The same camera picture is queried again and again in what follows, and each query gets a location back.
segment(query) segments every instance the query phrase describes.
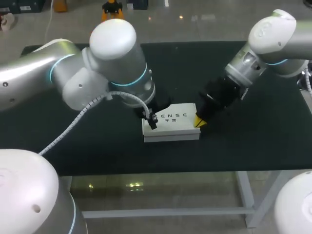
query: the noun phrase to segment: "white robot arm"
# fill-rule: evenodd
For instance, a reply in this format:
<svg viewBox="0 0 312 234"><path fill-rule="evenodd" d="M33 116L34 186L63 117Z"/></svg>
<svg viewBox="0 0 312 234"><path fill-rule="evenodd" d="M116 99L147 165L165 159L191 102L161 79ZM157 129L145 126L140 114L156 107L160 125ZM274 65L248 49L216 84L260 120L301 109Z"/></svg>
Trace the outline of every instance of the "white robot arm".
<svg viewBox="0 0 312 234"><path fill-rule="evenodd" d="M0 65L0 110L56 87L64 102L82 110L96 97L113 90L141 99L150 109L145 116L141 104L129 97L123 102L156 128L155 113L170 105L156 101L156 88L133 26L112 19L97 26L90 47L80 51L72 42L54 40L20 59Z"/></svg>
<svg viewBox="0 0 312 234"><path fill-rule="evenodd" d="M312 21L297 21L285 11L274 10L260 20L248 42L225 67L225 74L207 83L202 92L205 104L194 125L200 127L216 112L243 98L267 68L285 78L301 74L312 59L311 38Z"/></svg>

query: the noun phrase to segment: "blue light ring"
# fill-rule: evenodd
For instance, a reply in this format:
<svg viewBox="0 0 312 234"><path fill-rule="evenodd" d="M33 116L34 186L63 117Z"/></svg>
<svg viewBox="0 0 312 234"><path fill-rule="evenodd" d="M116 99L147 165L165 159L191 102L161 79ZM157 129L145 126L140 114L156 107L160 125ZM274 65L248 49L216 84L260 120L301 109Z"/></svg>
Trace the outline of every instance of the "blue light ring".
<svg viewBox="0 0 312 234"><path fill-rule="evenodd" d="M117 83L113 83L113 82L111 82L111 83L113 85L116 85L116 86L119 86L119 87L126 87L126 86L133 85L133 84L137 83L140 79L143 78L143 76L145 75L146 71L147 71L147 63L146 63L145 70L144 70L143 74L138 79L136 79L135 81L133 81L131 83L128 83L128 84L117 84Z"/></svg>
<svg viewBox="0 0 312 234"><path fill-rule="evenodd" d="M269 65L269 66L276 66L276 65L280 65L280 64L286 62L287 60L288 59L284 59L283 61L280 61L280 62L277 62L277 63L266 63L266 64Z"/></svg>
<svg viewBox="0 0 312 234"><path fill-rule="evenodd" d="M52 66L52 68L51 68L51 70L50 70L50 74L49 74L49 79L50 79L50 82L51 82L51 83L52 83L52 73L53 73L54 68L55 68L63 59L66 59L66 58L68 58L68 57L70 57L70 56L72 56L72 55L74 55L74 54L66 55L66 56L64 56L64 57L61 57L58 61L56 61L56 63L53 64L53 66Z"/></svg>

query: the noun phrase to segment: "black table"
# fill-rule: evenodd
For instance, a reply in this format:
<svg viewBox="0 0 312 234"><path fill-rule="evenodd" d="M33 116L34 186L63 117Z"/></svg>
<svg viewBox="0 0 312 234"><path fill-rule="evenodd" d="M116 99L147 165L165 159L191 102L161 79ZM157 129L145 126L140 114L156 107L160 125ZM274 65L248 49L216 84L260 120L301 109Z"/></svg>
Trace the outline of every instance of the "black table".
<svg viewBox="0 0 312 234"><path fill-rule="evenodd" d="M200 105L198 90L223 72L243 44L155 43L142 48L153 80L166 86L174 103ZM36 96L0 114L0 148L39 152L77 114L56 90ZM312 168L311 152L312 116L295 80L266 72L244 101L202 128L200 140L143 143L141 120L112 100L88 112L45 157L59 175L77 176L306 169Z"/></svg>

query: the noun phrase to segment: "floor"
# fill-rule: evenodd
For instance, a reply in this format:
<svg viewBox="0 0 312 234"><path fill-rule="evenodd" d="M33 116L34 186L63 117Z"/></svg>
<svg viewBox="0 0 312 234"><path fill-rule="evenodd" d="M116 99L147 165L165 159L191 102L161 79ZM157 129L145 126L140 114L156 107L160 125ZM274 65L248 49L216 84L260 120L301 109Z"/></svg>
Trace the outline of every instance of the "floor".
<svg viewBox="0 0 312 234"><path fill-rule="evenodd" d="M312 17L312 11L302 0L150 0L146 11L128 10L126 0L121 2L125 19L133 24L141 43L246 40L251 27L276 8L288 11L297 19ZM88 42L90 33L100 23L103 3L103 0L68 0L68 13L53 14L48 40ZM49 4L46 3L42 13L17 15L15 27L0 32L0 62L18 58L26 45L45 42ZM249 173L255 195L269 174ZM139 186L133 189L131 184ZM78 176L71 191L84 211L240 205L232 172ZM87 222L89 234L277 233L272 210L253 230L246 229L241 215L108 218Z"/></svg>

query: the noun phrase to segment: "cable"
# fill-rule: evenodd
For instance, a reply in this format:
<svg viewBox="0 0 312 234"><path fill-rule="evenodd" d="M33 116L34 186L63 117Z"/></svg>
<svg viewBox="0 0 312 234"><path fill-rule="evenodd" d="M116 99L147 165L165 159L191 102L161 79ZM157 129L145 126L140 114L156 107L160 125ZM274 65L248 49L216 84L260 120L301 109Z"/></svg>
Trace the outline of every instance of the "cable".
<svg viewBox="0 0 312 234"><path fill-rule="evenodd" d="M51 25L51 22L52 22L52 14L53 14L53 1L54 0L51 0L51 7L50 7L50 20L48 22L48 26L45 30L45 34L44 34L44 43L47 43L48 41L48 32L49 32L49 28L50 28L50 25Z"/></svg>
<svg viewBox="0 0 312 234"><path fill-rule="evenodd" d="M91 108L93 108L96 105L98 105L102 101L103 98L105 98L105 97L109 98L110 96L113 96L113 95L125 96L125 97L131 98L133 100L136 100L144 108L146 118L150 118L150 111L149 111L147 105L141 99L139 99L137 96L134 96L134 95L126 93L126 92L120 92L120 91L108 92L107 94L100 95L96 99L94 99L91 102L89 102L89 104L87 104L82 109L82 111L80 111L80 113L77 115L77 117L74 119L74 121L54 141L52 141L47 147L45 147L39 153L39 155L41 155L41 156L44 155L46 152L51 150L57 143L59 143L77 125L77 123L80 121L80 119L83 117L83 115L88 110L90 110Z"/></svg>
<svg viewBox="0 0 312 234"><path fill-rule="evenodd" d="M312 88L310 84L310 73L309 73L308 66L304 69L304 76L306 78L307 89L312 97Z"/></svg>

